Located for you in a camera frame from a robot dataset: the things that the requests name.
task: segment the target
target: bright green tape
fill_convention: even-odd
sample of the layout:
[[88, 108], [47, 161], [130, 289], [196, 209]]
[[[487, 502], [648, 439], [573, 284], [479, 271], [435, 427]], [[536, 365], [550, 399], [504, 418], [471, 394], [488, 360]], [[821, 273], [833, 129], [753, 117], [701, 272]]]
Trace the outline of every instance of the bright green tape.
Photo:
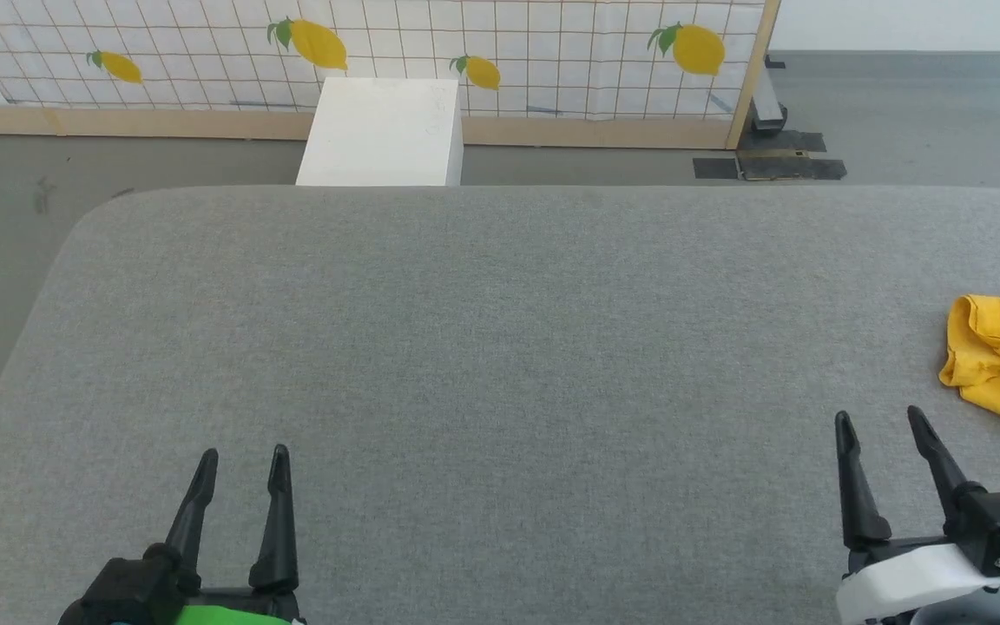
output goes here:
[[291, 625], [275, 616], [240, 612], [217, 605], [189, 605], [175, 625]]

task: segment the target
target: white block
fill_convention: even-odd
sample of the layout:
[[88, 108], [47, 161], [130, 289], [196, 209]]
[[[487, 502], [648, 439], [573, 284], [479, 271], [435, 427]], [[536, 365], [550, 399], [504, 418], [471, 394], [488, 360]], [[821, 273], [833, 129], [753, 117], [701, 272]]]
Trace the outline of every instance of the white block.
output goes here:
[[461, 154], [457, 80], [328, 78], [295, 183], [455, 187]]

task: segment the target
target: white robot part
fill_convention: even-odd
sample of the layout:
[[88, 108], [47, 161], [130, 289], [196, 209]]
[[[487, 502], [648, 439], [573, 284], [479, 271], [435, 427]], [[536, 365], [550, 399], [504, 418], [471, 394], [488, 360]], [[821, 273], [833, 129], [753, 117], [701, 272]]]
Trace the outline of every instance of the white robot part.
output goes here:
[[[928, 613], [917, 613], [912, 625], [941, 624], [944, 621], [934, 615], [942, 610], [952, 614], [961, 610], [971, 617], [987, 615], [975, 622], [1000, 622], [1000, 616], [992, 618], [1000, 615], [1000, 577], [981, 574], [953, 543], [930, 545], [866, 566], [846, 578], [836, 593], [836, 604], [841, 625], [862, 625], [925, 606]], [[951, 618], [949, 622], [969, 620]]]

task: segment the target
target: black tape strip on floor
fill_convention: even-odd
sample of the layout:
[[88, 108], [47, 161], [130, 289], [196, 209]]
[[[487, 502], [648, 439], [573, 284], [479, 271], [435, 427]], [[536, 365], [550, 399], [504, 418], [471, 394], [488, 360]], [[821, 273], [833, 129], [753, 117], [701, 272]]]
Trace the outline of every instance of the black tape strip on floor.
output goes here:
[[846, 175], [838, 159], [740, 155], [739, 167], [746, 181], [840, 181]]
[[773, 135], [743, 132], [738, 150], [803, 150], [807, 153], [826, 153], [825, 136], [820, 132], [782, 130]]
[[734, 158], [694, 158], [694, 178], [698, 181], [737, 181], [739, 167]]

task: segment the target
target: floor stain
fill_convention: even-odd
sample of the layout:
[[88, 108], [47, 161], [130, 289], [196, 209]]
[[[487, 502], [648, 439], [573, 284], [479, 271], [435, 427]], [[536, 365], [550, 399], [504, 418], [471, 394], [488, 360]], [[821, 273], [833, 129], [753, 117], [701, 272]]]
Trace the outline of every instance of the floor stain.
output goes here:
[[49, 177], [41, 175], [40, 181], [36, 182], [36, 191], [33, 191], [33, 211], [37, 214], [49, 213], [49, 194], [56, 191], [56, 185], [50, 185]]

